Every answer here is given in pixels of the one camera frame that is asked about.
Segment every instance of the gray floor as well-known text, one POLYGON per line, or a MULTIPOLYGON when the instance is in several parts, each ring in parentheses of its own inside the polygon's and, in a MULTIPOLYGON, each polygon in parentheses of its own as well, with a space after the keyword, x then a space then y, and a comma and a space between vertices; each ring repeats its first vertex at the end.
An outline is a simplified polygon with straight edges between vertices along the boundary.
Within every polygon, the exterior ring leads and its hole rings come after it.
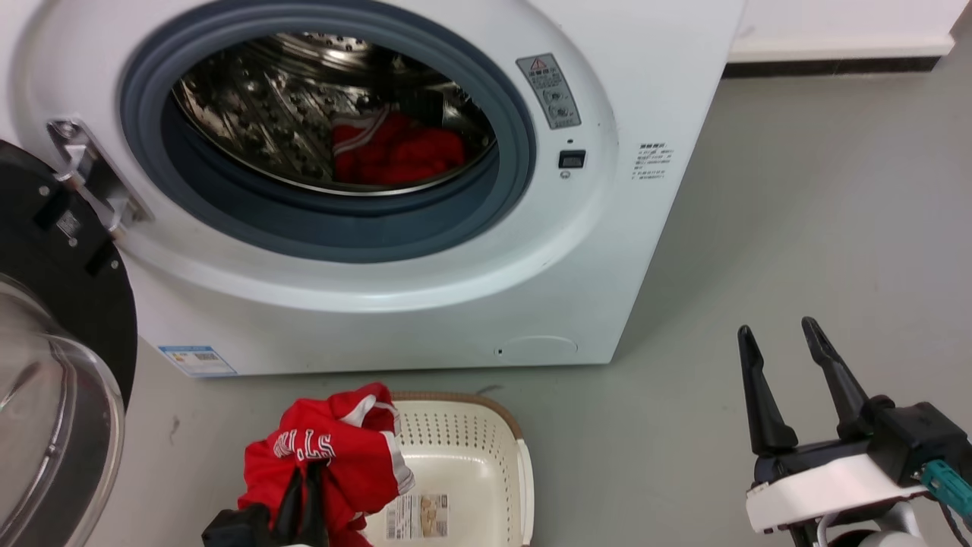
MULTIPOLYGON (((972 36, 957 38, 930 75, 723 83, 609 366, 200 382, 142 346, 90 545, 199 544, 242 492, 248 442, 298 396, 375 379, 488 391, 520 419, 537 546, 786 545, 746 520, 739 325, 805 442, 836 424, 805 314, 870 393, 972 428, 972 36)), ((930 503, 920 521, 953 544, 930 503)))

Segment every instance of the teal connector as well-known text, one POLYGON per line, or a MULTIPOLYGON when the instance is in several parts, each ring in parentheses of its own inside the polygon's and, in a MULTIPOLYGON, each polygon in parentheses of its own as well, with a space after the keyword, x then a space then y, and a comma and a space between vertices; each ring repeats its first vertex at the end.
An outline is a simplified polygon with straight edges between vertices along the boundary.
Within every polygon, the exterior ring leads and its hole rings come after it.
POLYGON ((945 461, 933 459, 921 468, 921 483, 936 499, 972 526, 972 487, 945 461))

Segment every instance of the black cable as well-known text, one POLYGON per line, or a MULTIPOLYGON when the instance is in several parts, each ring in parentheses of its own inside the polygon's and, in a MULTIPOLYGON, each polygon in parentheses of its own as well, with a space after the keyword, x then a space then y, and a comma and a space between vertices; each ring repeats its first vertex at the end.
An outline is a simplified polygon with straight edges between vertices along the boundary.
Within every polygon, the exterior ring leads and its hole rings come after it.
POLYGON ((942 514, 945 515, 945 520, 949 523, 949 529, 952 531, 952 535, 955 536, 955 539, 958 540, 958 543, 961 544, 962 547, 972 547, 972 545, 969 545, 968 540, 965 539, 965 536, 962 535, 962 530, 958 527, 955 517, 952 516, 952 509, 949 509, 949 506, 941 501, 938 502, 938 505, 942 507, 942 514))

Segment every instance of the floor stain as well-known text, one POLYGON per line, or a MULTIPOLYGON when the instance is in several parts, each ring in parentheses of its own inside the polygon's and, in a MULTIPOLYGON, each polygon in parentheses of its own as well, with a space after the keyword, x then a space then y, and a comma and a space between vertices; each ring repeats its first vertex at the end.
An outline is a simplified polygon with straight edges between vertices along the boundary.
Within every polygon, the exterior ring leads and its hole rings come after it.
POLYGON ((172 415, 172 430, 169 431, 169 445, 173 447, 176 446, 176 442, 173 439, 173 437, 175 436, 176 431, 178 430, 179 430, 179 417, 176 415, 172 415))
POLYGON ((482 389, 477 390, 476 395, 485 395, 486 393, 489 393, 490 391, 496 391, 497 389, 503 389, 503 386, 498 383, 493 383, 487 385, 486 387, 483 387, 482 389))

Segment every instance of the brown basket rim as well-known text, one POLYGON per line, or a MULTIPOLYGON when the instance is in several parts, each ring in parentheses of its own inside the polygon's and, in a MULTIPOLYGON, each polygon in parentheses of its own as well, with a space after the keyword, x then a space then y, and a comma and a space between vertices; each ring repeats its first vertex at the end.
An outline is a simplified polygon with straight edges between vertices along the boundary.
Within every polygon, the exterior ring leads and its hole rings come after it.
POLYGON ((520 424, 516 422, 513 414, 506 407, 489 397, 473 395, 471 393, 449 393, 442 391, 392 391, 392 402, 394 403, 396 401, 445 401, 449 403, 469 403, 471 405, 483 406, 500 415, 500 418, 506 422, 510 431, 513 432, 514 439, 518 441, 523 440, 523 430, 520 429, 520 424))

